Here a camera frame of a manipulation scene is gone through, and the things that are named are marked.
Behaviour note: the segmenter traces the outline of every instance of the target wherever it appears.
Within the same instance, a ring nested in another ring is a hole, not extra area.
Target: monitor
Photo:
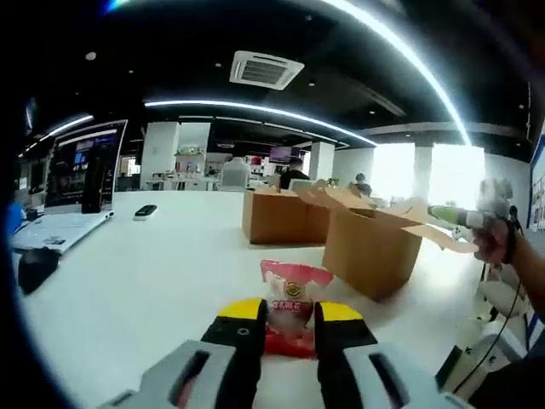
[[[288,164],[292,158],[299,158],[298,147],[271,147],[269,162],[272,164]]]
[[[126,124],[127,120],[97,124],[55,137],[44,203],[48,213],[81,211],[90,189],[101,210],[112,208]]]

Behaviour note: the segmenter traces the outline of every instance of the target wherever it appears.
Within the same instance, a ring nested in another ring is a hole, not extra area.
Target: black cable
[[[508,316],[505,317],[505,322],[503,323],[502,328],[497,333],[496,338],[494,338],[494,342],[488,348],[488,350],[486,351],[485,356],[483,356],[483,358],[479,361],[479,363],[472,369],[472,371],[470,371],[467,374],[467,376],[465,378],[463,378],[463,380],[458,384],[458,386],[456,386],[454,388],[454,390],[452,391],[452,394],[455,394],[458,390],[460,390],[460,388],[469,380],[469,378],[479,369],[479,367],[482,365],[482,363],[485,362],[486,358],[488,357],[488,354],[496,346],[497,340],[500,339],[500,336],[502,335],[503,330],[505,329],[506,325],[508,324],[509,318],[511,318],[511,314],[513,313],[513,310],[514,310],[514,306],[517,303],[517,298],[519,297],[520,287],[521,287],[521,282],[519,281],[519,286],[517,287],[517,291],[516,291],[516,293],[514,295],[514,300],[513,300],[513,304],[511,304],[511,309],[509,309]]]

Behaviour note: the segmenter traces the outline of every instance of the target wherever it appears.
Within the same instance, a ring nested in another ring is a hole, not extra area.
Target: person's arm
[[[545,315],[545,260],[532,249],[528,240],[516,233],[511,265],[522,282],[530,302],[538,315]]]
[[[479,247],[475,257],[484,262],[500,264],[505,259],[508,246],[508,225],[497,219],[487,230],[473,231],[474,243]],[[511,265],[524,286],[536,313],[545,314],[545,260],[519,232],[515,233]]]

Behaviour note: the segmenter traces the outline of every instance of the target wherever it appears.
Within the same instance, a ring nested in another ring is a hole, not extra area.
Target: laptop screen
[[[44,206],[49,212],[80,211],[90,186],[99,189],[100,208],[112,208],[116,165],[126,124],[126,120],[98,124],[55,138]],[[98,178],[95,184],[89,183],[91,178]]]

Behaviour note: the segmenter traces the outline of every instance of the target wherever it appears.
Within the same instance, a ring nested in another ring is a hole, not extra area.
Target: box flap
[[[426,226],[424,224],[402,228],[402,230],[414,234],[415,236],[425,237],[426,239],[432,240],[436,245],[441,247],[441,249],[447,248],[457,253],[474,253],[479,249],[477,245],[455,241],[448,234],[445,234],[436,228]]]
[[[264,187],[263,189],[258,189],[254,191],[254,194],[265,194],[270,196],[284,196],[286,198],[296,198],[297,193],[291,192],[290,190],[284,190],[278,192],[275,187]]]
[[[311,187],[301,187],[295,190],[297,196],[310,205],[323,206],[328,209],[372,210],[370,200],[358,198],[347,189],[328,187],[327,183],[319,180]]]
[[[379,209],[382,213],[403,217],[412,220],[413,222],[426,224],[428,219],[427,203],[421,198],[408,199],[403,202],[396,203],[391,207]]]

